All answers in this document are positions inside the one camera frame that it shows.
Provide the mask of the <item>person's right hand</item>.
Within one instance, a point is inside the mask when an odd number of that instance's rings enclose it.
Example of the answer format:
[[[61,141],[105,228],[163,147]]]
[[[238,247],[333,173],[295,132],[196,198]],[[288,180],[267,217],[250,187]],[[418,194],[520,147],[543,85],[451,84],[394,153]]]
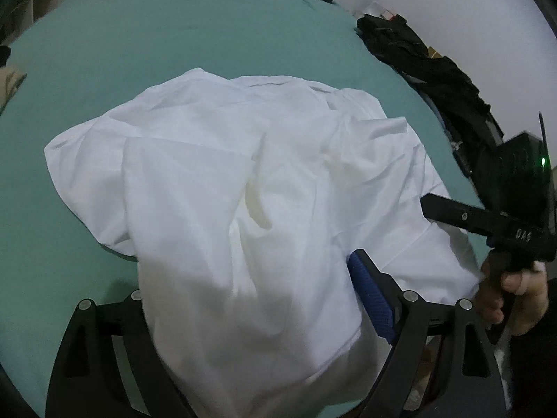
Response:
[[[492,250],[481,266],[483,280],[473,304],[487,325],[506,327],[522,336],[537,325],[549,309],[547,268],[542,261],[525,267],[511,255]]]

